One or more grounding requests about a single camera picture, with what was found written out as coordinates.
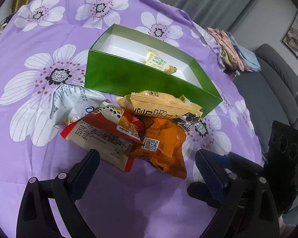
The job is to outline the orange snack bag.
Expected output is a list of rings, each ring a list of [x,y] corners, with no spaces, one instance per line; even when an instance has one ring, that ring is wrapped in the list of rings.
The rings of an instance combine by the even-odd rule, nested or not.
[[[142,144],[132,146],[127,156],[148,160],[161,172],[185,179],[187,171],[182,154],[185,131],[168,119],[143,117],[141,121]]]

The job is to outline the yellow striped snack packet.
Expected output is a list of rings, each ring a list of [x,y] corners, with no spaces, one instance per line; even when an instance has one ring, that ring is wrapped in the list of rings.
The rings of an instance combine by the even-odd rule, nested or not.
[[[203,115],[203,108],[184,95],[176,98],[168,93],[145,90],[117,97],[116,101],[125,110],[144,117],[176,119],[187,114]]]

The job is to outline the grey sofa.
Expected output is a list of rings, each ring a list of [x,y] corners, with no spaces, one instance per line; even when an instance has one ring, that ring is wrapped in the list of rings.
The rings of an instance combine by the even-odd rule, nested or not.
[[[241,73],[233,82],[245,100],[262,151],[267,153],[273,121],[298,130],[298,76],[268,44],[259,46],[255,56],[261,71]]]

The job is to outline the small black silver packet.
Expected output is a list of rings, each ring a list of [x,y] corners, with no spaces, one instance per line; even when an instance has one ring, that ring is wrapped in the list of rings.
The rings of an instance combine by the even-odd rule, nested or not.
[[[181,127],[185,132],[189,132],[192,127],[200,120],[200,117],[187,114],[183,115],[175,120],[176,124]]]

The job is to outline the red beige snack packet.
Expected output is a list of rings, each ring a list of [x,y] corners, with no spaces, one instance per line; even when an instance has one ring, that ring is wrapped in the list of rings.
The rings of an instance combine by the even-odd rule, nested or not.
[[[108,105],[65,127],[62,138],[89,151],[96,149],[102,160],[128,173],[134,159],[132,146],[142,144],[144,124],[123,108]]]

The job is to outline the silver white snack bag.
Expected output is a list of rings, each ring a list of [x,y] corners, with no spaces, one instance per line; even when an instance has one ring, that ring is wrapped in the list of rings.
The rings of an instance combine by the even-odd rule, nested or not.
[[[68,126],[109,104],[111,101],[99,91],[62,84],[53,93],[50,119],[54,126]]]

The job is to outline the stack of folded cloths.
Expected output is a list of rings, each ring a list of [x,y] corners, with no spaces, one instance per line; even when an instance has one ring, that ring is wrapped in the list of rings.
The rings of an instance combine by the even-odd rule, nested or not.
[[[207,27],[207,32],[221,47],[221,58],[232,71],[261,71],[261,66],[255,53],[240,46],[231,33],[211,27]]]

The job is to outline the green cardboard box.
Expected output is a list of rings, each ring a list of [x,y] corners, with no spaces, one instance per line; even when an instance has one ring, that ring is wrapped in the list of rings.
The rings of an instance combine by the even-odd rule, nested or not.
[[[155,51],[177,68],[165,73],[145,64],[147,51]],[[184,95],[203,108],[204,115],[222,97],[199,63],[180,49],[142,32],[114,24],[89,50],[85,87],[117,96],[144,90]]]

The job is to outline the pale yellow green snack packet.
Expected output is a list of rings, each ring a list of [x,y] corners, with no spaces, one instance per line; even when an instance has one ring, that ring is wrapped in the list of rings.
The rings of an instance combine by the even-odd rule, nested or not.
[[[164,59],[162,59],[155,51],[148,50],[146,53],[146,66],[150,66],[154,69],[163,71],[168,74],[174,74],[177,72],[177,68],[168,64]]]

